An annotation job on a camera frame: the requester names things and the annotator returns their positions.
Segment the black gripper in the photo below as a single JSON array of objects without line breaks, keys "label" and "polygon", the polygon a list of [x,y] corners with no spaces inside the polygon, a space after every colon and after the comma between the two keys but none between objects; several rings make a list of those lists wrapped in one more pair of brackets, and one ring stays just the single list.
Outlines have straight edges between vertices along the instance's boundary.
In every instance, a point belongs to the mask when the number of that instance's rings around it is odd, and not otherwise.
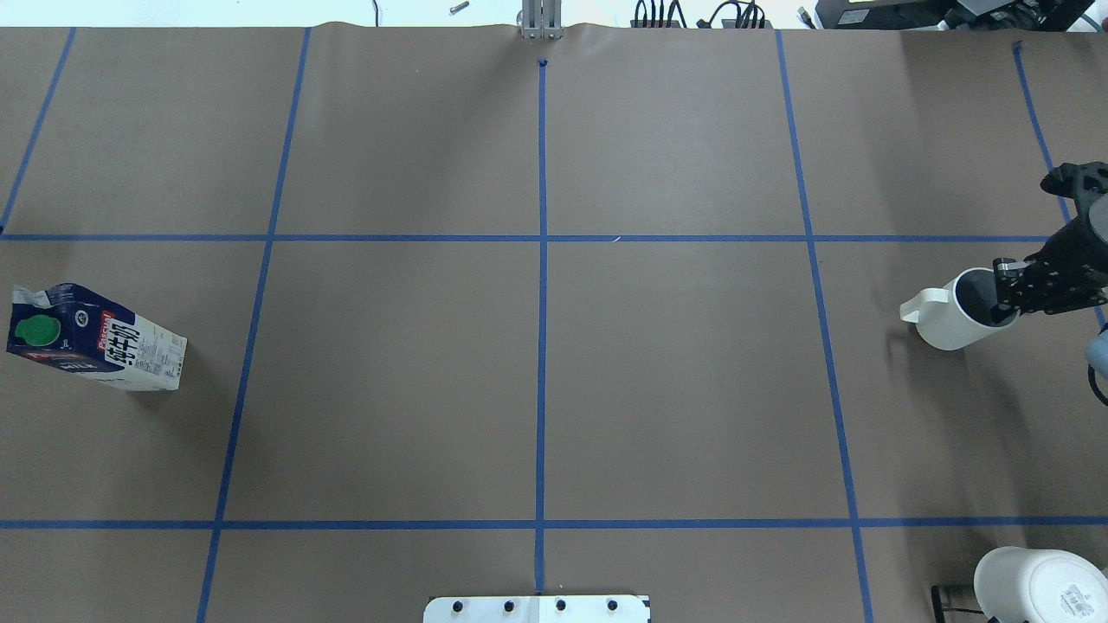
[{"label": "black gripper", "polygon": [[995,279],[1022,279],[1022,292],[998,292],[994,324],[1012,324],[1022,314],[1077,312],[1105,304],[1107,244],[1105,224],[1073,218],[1042,249],[1024,261],[994,259]]}]

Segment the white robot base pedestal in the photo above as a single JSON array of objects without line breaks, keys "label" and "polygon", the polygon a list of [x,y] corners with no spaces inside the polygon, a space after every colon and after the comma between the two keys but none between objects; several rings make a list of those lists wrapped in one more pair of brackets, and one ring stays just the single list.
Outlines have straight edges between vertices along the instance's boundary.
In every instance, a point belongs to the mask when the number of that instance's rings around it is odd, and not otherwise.
[{"label": "white robot base pedestal", "polygon": [[633,594],[443,596],[423,622],[652,622],[649,598]]}]

